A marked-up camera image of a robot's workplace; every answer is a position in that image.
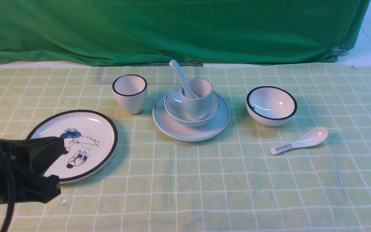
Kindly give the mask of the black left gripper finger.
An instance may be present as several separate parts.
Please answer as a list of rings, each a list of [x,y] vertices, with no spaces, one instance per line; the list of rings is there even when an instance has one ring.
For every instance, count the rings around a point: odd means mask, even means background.
[[[43,175],[58,158],[66,153],[64,139],[59,137],[12,142],[12,160],[35,175]]]

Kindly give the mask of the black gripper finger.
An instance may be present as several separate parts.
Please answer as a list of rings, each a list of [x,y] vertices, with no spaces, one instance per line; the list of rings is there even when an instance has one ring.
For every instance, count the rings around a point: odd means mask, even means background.
[[[61,194],[60,178],[34,174],[13,174],[15,203],[39,202],[47,204]]]

